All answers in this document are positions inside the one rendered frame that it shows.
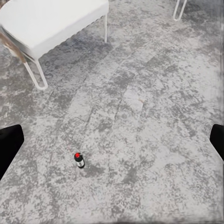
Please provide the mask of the insectifuge atomizer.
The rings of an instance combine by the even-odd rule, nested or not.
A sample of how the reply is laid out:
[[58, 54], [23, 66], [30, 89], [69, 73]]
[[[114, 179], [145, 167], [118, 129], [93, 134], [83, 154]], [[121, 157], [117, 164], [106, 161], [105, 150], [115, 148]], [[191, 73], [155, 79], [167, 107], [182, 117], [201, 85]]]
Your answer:
[[84, 168], [85, 167], [83, 156], [80, 153], [76, 153], [75, 156], [74, 156], [74, 159], [75, 159], [75, 161], [77, 163], [77, 166], [79, 168]]

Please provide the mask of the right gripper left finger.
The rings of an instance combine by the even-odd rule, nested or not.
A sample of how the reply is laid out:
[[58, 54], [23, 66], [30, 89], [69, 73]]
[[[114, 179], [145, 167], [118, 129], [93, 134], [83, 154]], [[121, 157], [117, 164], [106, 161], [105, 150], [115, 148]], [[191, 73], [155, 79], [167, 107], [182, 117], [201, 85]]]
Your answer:
[[0, 180], [24, 142], [20, 124], [0, 129]]

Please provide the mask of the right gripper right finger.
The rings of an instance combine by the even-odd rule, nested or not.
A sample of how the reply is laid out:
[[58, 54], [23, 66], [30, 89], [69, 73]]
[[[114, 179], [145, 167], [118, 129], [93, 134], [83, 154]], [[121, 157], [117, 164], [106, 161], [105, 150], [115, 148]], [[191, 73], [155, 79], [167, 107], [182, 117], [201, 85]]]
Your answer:
[[213, 125], [210, 132], [210, 142], [224, 161], [224, 126]]

